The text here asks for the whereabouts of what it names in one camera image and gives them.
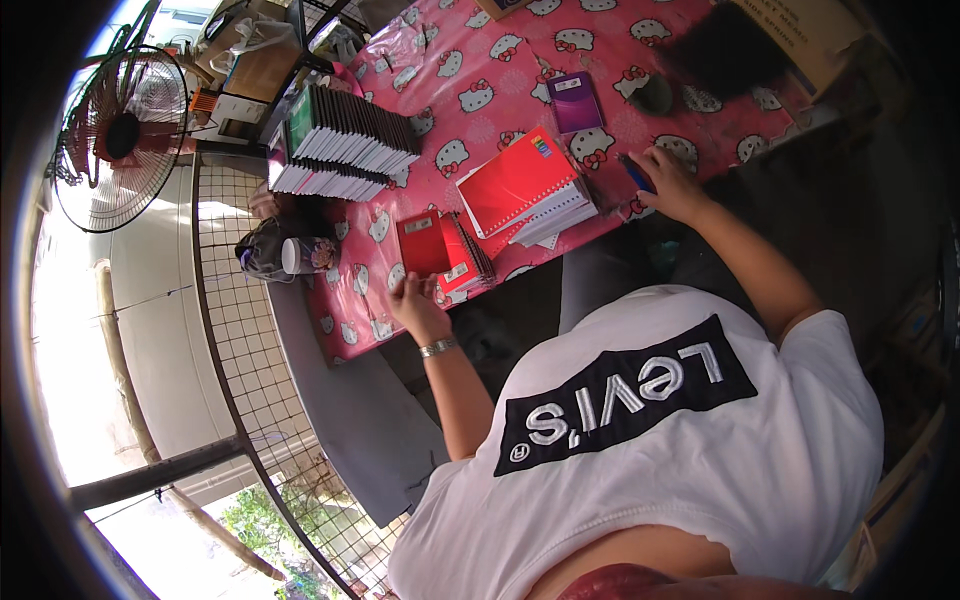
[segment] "black logo patch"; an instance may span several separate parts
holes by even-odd
[[[641,350],[604,351],[559,388],[506,400],[494,477],[599,452],[672,413],[756,396],[720,318]]]

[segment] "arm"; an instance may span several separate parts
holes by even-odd
[[[707,240],[743,287],[778,345],[794,325],[823,310],[813,288],[790,261],[711,200],[675,156],[652,147],[642,156],[631,157],[658,191],[656,195],[640,191],[637,197]]]
[[[453,337],[450,317],[433,300],[437,276],[420,279],[411,273],[390,295],[394,317],[407,328],[417,346]],[[471,458],[487,439],[493,422],[493,402],[464,351],[452,348],[423,360],[440,413],[450,459]]]

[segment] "fan grille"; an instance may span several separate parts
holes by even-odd
[[[170,55],[138,46],[105,60],[68,112],[64,150],[88,182],[58,186],[70,221],[105,232],[143,212],[173,172],[186,118],[186,84]]]

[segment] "table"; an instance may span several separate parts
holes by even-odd
[[[656,46],[709,8],[708,0],[538,0],[493,21],[470,0],[421,0],[372,38],[349,69],[369,101],[412,115],[422,155],[370,202],[329,209],[341,243],[339,264],[317,275],[308,293],[327,361],[343,363],[400,331],[386,302],[404,273],[393,223],[428,208],[463,209],[456,179],[536,125],[562,140],[607,210],[562,232],[549,247],[509,246],[493,261],[497,283],[650,211],[633,200],[636,186],[616,153],[655,143],[706,180],[782,135],[792,120],[770,89],[721,105],[675,84],[675,106],[666,117],[642,115],[626,103],[651,72],[662,72]],[[606,126],[561,137],[544,81],[585,70]],[[791,94],[789,85],[776,87]],[[437,302],[449,307],[467,299],[458,294]]]

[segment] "bracelet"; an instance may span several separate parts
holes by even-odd
[[[451,348],[457,347],[457,341],[453,338],[448,338],[446,340],[439,340],[433,344],[427,344],[420,348],[420,356],[423,358],[429,358],[431,356],[436,356],[442,352],[446,352]]]

